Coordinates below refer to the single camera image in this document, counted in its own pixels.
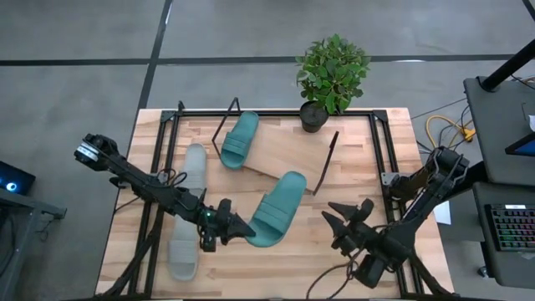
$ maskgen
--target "wooden table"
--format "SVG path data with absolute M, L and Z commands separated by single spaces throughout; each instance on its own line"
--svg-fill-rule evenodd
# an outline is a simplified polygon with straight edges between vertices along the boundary
M 390 130 L 400 172 L 413 172 L 421 167 L 420 155 L 407 109 L 387 109 Z M 143 171 L 149 171 L 161 110 L 141 110 L 136 121 L 134 138 L 128 160 Z M 273 126 L 308 135 L 311 139 L 330 140 L 340 132 L 324 183 L 316 196 L 303 196 L 286 237 L 276 246 L 253 247 L 243 239 L 234 239 L 227 246 L 217 246 L 216 253 L 200 251 L 199 267 L 191 282 L 177 282 L 167 270 L 167 244 L 173 229 L 173 218 L 166 215 L 160 240 L 155 272 L 153 298 L 304 298 L 316 277 L 335 264 L 347 262 L 339 251 L 330 247 L 333 233 L 322 218 L 321 211 L 333 213 L 327 202 L 360 204 L 366 197 L 374 201 L 375 209 L 368 218 L 370 226 L 385 224 L 385 210 L 380 190 L 374 146 L 369 121 L 363 117 L 334 117 L 317 134 L 303 132 L 296 117 L 262 117 Z M 230 171 L 218 160 L 211 145 L 211 137 L 221 117 L 181 117 L 173 167 L 181 169 L 186 148 L 191 143 L 202 143 L 207 150 L 206 204 L 217 205 L 222 198 L 232 199 L 233 211 L 248 221 L 262 195 L 271 191 L 276 179 L 256 171 Z M 226 127 L 232 127 L 235 118 L 229 117 Z M 379 125 L 383 157 L 388 160 L 382 129 Z M 165 154 L 168 138 L 164 139 Z M 163 168 L 162 156 L 160 168 Z M 122 191 L 117 206 L 134 198 L 131 191 Z M 96 292 L 109 288 L 132 259 L 138 235 L 143 202 L 135 202 L 121 209 L 112 222 L 104 261 Z M 433 215 L 417 232 L 416 250 L 424 264 L 439 283 L 453 291 L 441 237 Z M 145 279 L 145 265 L 140 276 Z M 408 268 L 405 269 L 411 287 Z M 311 298 L 326 298 L 344 281 L 342 269 L 323 278 L 311 293 Z M 338 298 L 393 298 L 399 296 L 395 275 L 383 275 L 375 289 L 360 282 L 350 281 Z

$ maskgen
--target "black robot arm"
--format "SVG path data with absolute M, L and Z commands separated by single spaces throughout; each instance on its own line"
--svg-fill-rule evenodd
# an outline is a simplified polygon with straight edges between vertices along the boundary
M 216 251 L 216 237 L 223 245 L 234 237 L 255 236 L 256 233 L 236 214 L 230 213 L 231 201 L 223 199 L 219 207 L 207 207 L 204 193 L 192 195 L 188 189 L 162 183 L 156 175 L 148 175 L 131 165 L 117 150 L 115 141 L 103 135 L 87 134 L 74 152 L 77 161 L 94 171 L 109 171 L 117 180 L 131 185 L 134 194 L 145 202 L 158 203 L 171 214 L 197 225 L 200 245 L 205 252 Z
M 392 202 L 405 203 L 414 200 L 405 215 L 397 222 L 377 232 L 377 227 L 364 223 L 374 203 L 366 199 L 361 208 L 330 202 L 329 205 L 343 220 L 322 212 L 333 228 L 332 248 L 340 248 L 342 255 L 350 256 L 355 249 L 366 249 L 369 254 L 354 272 L 353 277 L 369 288 L 374 288 L 385 270 L 395 271 L 410 258 L 432 293 L 447 293 L 431 276 L 415 255 L 415 234 L 431 214 L 433 208 L 445 201 L 445 196 L 461 183 L 468 170 L 469 161 L 445 147 L 434 149 L 426 164 L 411 176 L 396 175 L 387 189 Z

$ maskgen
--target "gray floor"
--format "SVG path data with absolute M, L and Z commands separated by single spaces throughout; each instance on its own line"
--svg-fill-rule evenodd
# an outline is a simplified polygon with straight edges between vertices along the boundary
M 164 0 L 3 0 L 2 59 L 131 59 L 150 57 Z M 292 56 L 340 33 L 371 55 L 512 54 L 535 37 L 521 0 L 342 0 L 323 2 L 175 0 L 161 57 Z M 428 146 L 425 120 L 458 120 L 462 80 L 489 74 L 502 61 L 372 63 L 364 96 L 353 107 L 408 107 L 416 137 Z M 35 197 L 69 209 L 47 242 L 34 248 L 18 285 L 21 300 L 82 298 L 94 291 L 117 191 L 108 175 L 80 165 L 74 149 L 88 132 L 116 139 L 126 152 L 146 66 L 0 67 L 0 160 L 37 176 Z M 223 108 L 234 96 L 246 107 L 298 107 L 293 64 L 158 66 L 147 107 Z M 535 64 L 518 76 L 535 74 Z M 433 121 L 438 136 L 445 125 Z M 449 143 L 454 132 L 446 135 Z M 459 152 L 472 162 L 477 141 Z M 458 204 L 469 202 L 462 196 Z M 466 210 L 465 222 L 470 222 Z M 532 290 L 479 278 L 477 242 L 441 227 L 455 289 L 463 296 L 528 300 Z M 466 233 L 466 239 L 478 235 Z

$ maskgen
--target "teal slide sandal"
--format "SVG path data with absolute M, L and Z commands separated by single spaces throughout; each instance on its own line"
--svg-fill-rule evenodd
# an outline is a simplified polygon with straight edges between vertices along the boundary
M 264 195 L 249 222 L 255 237 L 245 237 L 255 247 L 271 247 L 281 240 L 290 228 L 307 179 L 296 171 L 289 171 L 278 180 L 275 188 Z
M 258 115 L 254 112 L 243 112 L 234 128 L 227 133 L 223 142 L 221 162 L 231 169 L 240 169 L 247 159 L 252 138 L 257 132 Z

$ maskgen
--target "white paper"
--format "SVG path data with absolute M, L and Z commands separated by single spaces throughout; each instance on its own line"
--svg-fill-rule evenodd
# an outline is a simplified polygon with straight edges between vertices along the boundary
M 535 115 L 529 115 L 529 127 L 535 131 Z
M 433 209 L 436 222 L 451 225 L 450 201 L 441 203 Z

